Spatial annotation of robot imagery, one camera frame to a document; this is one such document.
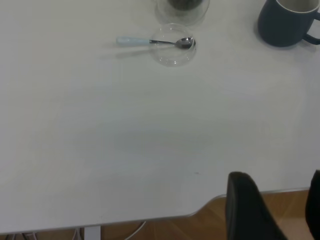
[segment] glass jar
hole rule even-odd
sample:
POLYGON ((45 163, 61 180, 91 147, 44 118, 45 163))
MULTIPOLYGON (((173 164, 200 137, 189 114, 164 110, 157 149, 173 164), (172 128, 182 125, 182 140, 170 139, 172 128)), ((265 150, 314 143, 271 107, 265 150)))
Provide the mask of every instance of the glass jar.
POLYGON ((201 20, 210 0, 157 0, 160 15, 168 22, 189 26, 201 20))

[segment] mug handle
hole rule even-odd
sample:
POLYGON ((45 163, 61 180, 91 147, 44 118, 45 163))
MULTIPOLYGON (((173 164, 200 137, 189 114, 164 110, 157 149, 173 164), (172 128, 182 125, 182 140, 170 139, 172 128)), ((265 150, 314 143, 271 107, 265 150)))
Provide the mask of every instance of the mug handle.
MULTIPOLYGON (((320 21, 320 13, 319 12, 315 13, 314 19, 320 21)), ((320 39, 315 38, 313 36, 310 36, 309 34, 306 34, 303 37, 303 40, 307 41, 308 43, 314 44, 314 45, 320 45, 320 39)))

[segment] spoon handle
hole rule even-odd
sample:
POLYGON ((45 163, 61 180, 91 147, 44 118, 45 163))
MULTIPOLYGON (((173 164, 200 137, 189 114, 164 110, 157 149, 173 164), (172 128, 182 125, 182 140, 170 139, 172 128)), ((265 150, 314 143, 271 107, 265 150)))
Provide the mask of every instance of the spoon handle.
POLYGON ((130 37, 130 36, 118 36, 116 38, 116 43, 121 46, 128 46, 128 47, 145 46, 145 45, 149 45, 149 44, 173 44, 173 45, 175 45, 174 42, 170 42, 170 41, 157 41, 157 40, 149 40, 149 39, 130 37))

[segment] wooden floor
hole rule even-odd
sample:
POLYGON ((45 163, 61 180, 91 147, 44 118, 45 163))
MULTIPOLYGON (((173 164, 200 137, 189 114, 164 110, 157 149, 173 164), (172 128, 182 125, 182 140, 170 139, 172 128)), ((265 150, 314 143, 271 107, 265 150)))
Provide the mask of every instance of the wooden floor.
MULTIPOLYGON (((289 240, 312 240, 305 222, 308 191, 273 193, 264 196, 276 222, 289 240)), ((139 223, 101 228, 102 240, 124 240, 139 223)), ((74 230, 37 233, 38 240, 72 240, 74 230)), ((225 198, 214 200, 191 217, 150 221, 131 240, 225 240, 225 198)))

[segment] light blue spoon handle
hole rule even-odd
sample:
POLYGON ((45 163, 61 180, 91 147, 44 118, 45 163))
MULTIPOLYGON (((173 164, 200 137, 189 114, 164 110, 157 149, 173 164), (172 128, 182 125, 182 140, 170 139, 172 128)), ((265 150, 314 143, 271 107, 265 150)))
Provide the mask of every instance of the light blue spoon handle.
POLYGON ((130 36, 118 36, 116 38, 116 43, 121 46, 134 47, 134 46, 149 45, 150 40, 143 39, 143 38, 137 38, 137 37, 130 37, 130 36))

